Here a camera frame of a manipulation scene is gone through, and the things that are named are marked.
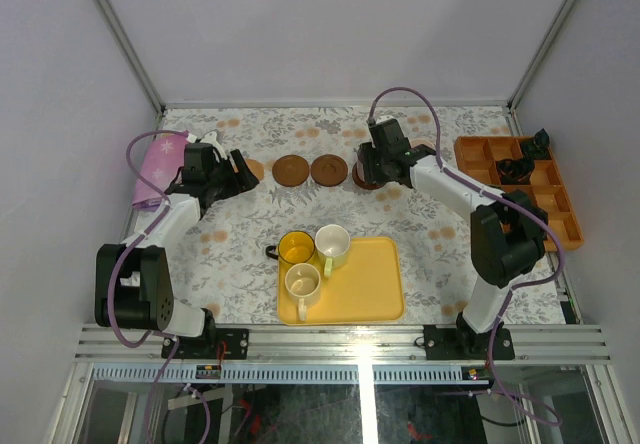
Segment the white mug green handle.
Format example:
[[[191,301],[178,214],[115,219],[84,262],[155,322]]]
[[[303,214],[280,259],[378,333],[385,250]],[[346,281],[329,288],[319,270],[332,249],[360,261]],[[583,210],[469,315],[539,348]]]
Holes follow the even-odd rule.
[[[323,276],[329,278],[335,269],[346,264],[351,246],[350,234],[340,225],[329,224],[316,232],[314,242]]]

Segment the purple mug black handle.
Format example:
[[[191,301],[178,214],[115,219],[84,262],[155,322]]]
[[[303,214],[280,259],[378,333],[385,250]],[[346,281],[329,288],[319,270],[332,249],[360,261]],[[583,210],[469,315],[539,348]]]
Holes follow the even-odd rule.
[[[352,167],[352,178],[358,185],[364,183],[364,178],[362,177],[362,164],[360,161],[356,161]]]

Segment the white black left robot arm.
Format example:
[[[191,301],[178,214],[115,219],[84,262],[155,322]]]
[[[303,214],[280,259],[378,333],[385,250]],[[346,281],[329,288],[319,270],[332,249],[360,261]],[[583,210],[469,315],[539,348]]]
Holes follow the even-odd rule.
[[[219,335],[201,308],[174,297],[170,255],[188,230],[217,201],[254,189],[259,179],[237,149],[223,154],[211,143],[185,146],[183,164],[172,180],[152,188],[161,203],[146,228],[120,244],[103,245],[96,258],[94,315],[129,348],[152,333],[184,338],[197,358],[212,356]]]

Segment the yellow glass mug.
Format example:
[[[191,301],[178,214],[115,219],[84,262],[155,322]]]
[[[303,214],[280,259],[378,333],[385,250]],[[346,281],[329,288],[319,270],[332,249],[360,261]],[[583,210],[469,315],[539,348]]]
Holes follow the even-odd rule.
[[[315,251],[314,239],[304,231],[288,232],[277,244],[265,248],[266,256],[284,267],[308,263]]]

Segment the woven rattan coaster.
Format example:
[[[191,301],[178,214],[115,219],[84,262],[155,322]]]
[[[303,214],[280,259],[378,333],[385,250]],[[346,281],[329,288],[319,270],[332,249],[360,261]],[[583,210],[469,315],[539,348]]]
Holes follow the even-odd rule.
[[[263,164],[253,159],[247,159],[246,163],[250,171],[252,172],[252,174],[259,181],[262,181],[264,179],[264,172],[265,172]]]

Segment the pink ceramic mug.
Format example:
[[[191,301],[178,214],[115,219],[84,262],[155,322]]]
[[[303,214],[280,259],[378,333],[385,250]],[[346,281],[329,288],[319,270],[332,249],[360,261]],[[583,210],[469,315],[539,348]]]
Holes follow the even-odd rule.
[[[410,144],[412,147],[417,147],[419,145],[425,145],[431,149],[435,148],[435,145],[429,141],[428,139],[424,139],[424,138],[415,138],[415,139],[411,139],[410,140]]]

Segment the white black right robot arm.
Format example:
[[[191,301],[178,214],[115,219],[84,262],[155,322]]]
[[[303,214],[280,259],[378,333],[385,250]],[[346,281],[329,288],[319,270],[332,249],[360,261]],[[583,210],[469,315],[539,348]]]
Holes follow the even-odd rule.
[[[455,342],[463,356],[478,358],[491,347],[489,331],[501,319],[508,292],[545,254],[546,214],[527,194],[500,194],[447,165],[436,150],[413,147],[396,119],[370,117],[367,124],[371,140],[357,152],[361,180],[371,186],[396,182],[426,194],[470,226],[477,281]]]

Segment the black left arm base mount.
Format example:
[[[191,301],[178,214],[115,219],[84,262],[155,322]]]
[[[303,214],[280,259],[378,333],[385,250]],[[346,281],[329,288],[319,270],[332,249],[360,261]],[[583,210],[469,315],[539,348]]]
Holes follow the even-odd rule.
[[[202,334],[180,337],[173,357],[183,360],[246,360],[249,337],[247,328],[220,327],[212,316],[207,316]]]

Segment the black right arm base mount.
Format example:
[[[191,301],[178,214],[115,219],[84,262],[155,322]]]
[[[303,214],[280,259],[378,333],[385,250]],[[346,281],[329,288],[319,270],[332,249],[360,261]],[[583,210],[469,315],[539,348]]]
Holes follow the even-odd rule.
[[[474,333],[466,325],[454,327],[423,326],[425,354],[428,360],[486,360],[491,332]],[[498,361],[512,361],[515,351],[511,333],[503,324],[498,326],[492,346],[492,356]]]

